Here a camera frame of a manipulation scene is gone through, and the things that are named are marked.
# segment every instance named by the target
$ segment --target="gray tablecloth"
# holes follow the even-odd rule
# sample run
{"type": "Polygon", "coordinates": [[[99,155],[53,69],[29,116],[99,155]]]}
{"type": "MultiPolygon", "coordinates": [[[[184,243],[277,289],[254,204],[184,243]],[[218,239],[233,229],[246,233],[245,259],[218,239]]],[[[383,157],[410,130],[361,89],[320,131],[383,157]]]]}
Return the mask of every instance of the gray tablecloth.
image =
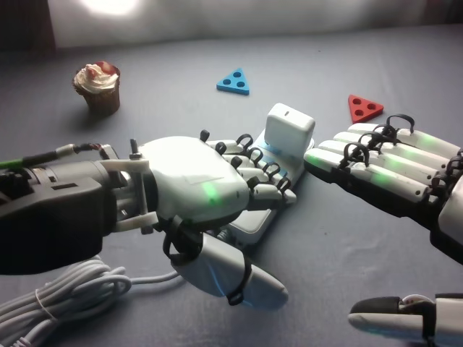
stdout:
{"type": "MultiPolygon", "coordinates": [[[[417,129],[462,145],[463,26],[416,27],[292,38],[206,40],[61,51],[0,58],[0,158],[70,142],[110,143],[120,156],[171,135],[257,136],[275,103],[312,116],[317,142],[345,130],[349,94],[413,116],[417,129]],[[72,89],[75,70],[107,60],[121,72],[122,106],[94,121],[72,89]],[[250,96],[215,84],[242,67],[250,96]]],[[[428,241],[428,232],[305,175],[297,204],[280,215],[249,255],[286,285],[278,312],[229,307],[182,280],[133,288],[97,319],[63,327],[50,346],[403,346],[351,328],[360,299],[463,291],[463,267],[428,241]]],[[[130,276],[171,270],[161,234],[105,239],[103,260],[130,276]]],[[[0,277],[0,301],[32,291],[60,271],[0,277]]]]}

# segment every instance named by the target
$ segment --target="green cable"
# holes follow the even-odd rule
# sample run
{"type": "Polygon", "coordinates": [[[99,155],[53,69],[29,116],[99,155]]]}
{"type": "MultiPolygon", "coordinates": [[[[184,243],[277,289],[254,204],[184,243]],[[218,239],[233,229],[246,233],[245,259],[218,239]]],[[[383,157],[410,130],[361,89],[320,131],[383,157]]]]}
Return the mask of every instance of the green cable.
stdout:
{"type": "Polygon", "coordinates": [[[22,159],[0,161],[0,170],[5,168],[22,168],[22,159]]]}

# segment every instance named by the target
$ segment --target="robotic hand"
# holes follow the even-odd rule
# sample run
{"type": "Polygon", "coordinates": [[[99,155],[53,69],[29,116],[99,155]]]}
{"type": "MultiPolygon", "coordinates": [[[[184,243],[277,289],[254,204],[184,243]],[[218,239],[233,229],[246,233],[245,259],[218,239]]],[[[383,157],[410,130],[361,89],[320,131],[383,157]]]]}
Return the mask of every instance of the robotic hand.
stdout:
{"type": "MultiPolygon", "coordinates": [[[[409,217],[430,231],[430,242],[463,264],[463,157],[460,147],[414,130],[397,114],[386,124],[353,124],[347,132],[305,153],[305,168],[364,201],[409,217]],[[394,117],[409,129],[391,126],[394,117]]],[[[412,295],[374,298],[352,307],[355,328],[389,338],[463,344],[463,294],[438,294],[432,301],[412,295]]]]}
{"type": "Polygon", "coordinates": [[[0,273],[39,273],[88,259],[111,232],[164,231],[163,251],[192,285],[230,305],[278,309],[284,285],[210,231],[243,210],[277,209],[296,200],[276,163],[260,163],[250,135],[207,142],[167,137],[121,160],[109,145],[68,145],[0,163],[0,273]],[[82,150],[101,160],[47,162],[82,150]],[[174,245],[178,253],[171,252],[174,245]]]}

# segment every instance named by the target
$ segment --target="blue triangular block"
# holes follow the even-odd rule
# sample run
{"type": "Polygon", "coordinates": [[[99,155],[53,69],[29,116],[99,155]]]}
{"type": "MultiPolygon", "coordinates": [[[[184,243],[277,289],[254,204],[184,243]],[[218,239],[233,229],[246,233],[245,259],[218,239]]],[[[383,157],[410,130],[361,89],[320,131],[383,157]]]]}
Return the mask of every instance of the blue triangular block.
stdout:
{"type": "Polygon", "coordinates": [[[217,82],[217,89],[224,92],[249,95],[249,85],[241,68],[234,70],[227,77],[217,82]]]}

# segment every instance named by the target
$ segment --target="red triangle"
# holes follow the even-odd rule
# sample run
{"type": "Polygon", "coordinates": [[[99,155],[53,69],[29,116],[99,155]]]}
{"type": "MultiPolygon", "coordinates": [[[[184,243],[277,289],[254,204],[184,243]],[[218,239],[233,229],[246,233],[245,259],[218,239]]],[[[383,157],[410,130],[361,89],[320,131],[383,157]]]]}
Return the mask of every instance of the red triangle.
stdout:
{"type": "Polygon", "coordinates": [[[349,95],[352,123],[363,123],[383,113],[384,106],[356,95],[349,95]]]}

